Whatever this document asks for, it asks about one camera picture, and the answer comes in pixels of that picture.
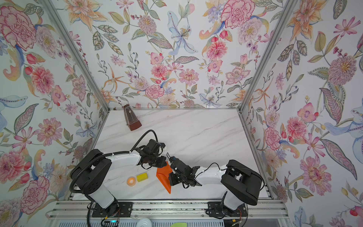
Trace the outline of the orange square paper sheet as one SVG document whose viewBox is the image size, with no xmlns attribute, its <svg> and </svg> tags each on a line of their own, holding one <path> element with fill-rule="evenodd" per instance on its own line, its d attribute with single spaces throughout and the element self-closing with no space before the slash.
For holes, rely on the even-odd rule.
<svg viewBox="0 0 363 227">
<path fill-rule="evenodd" d="M 171 194 L 171 188 L 169 175 L 173 173 L 172 168 L 170 167 L 169 163 L 166 162 L 166 166 L 157 169 L 156 177 L 160 181 L 160 183 L 164 186 L 169 194 Z"/>
</svg>

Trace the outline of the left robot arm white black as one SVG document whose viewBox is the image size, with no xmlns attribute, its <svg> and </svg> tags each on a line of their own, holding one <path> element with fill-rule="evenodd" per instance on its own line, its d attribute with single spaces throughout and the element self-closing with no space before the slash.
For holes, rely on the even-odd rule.
<svg viewBox="0 0 363 227">
<path fill-rule="evenodd" d="M 70 191 L 74 194 L 83 194 L 102 209 L 114 208 L 117 200 L 104 185 L 108 172 L 121 167 L 143 164 L 163 168 L 167 165 L 166 157 L 161 155 L 164 148 L 164 143 L 151 139 L 147 145 L 134 148 L 132 151 L 103 153 L 94 149 L 72 170 Z"/>
</svg>

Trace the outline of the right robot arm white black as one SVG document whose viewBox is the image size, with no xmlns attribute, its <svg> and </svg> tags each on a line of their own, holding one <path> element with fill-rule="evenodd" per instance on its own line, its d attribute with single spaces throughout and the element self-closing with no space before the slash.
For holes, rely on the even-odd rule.
<svg viewBox="0 0 363 227">
<path fill-rule="evenodd" d="M 264 184 L 262 176 L 236 160 L 216 167 L 190 167 L 176 157 L 170 157 L 169 161 L 172 169 L 169 174 L 171 186 L 179 183 L 184 188 L 222 185 L 226 189 L 222 206 L 232 211 L 242 204 L 256 206 L 258 203 Z"/>
</svg>

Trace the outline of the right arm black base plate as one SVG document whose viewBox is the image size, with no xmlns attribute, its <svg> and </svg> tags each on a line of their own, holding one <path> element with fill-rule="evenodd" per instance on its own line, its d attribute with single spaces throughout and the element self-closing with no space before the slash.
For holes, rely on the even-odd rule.
<svg viewBox="0 0 363 227">
<path fill-rule="evenodd" d="M 242 218 L 248 216 L 245 204 L 240 205 L 236 210 L 227 208 L 225 205 L 222 204 L 222 201 L 210 201 L 207 203 L 207 205 L 208 208 L 206 209 L 206 214 L 212 218 Z"/>
</svg>

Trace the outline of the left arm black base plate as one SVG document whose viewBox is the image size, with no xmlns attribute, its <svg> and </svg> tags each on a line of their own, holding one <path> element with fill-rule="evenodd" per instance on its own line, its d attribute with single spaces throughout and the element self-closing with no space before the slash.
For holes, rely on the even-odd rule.
<svg viewBox="0 0 363 227">
<path fill-rule="evenodd" d="M 118 202 L 114 201 L 108 208 L 102 208 L 98 203 L 92 212 L 93 218 L 130 218 L 132 212 L 133 202 Z"/>
</svg>

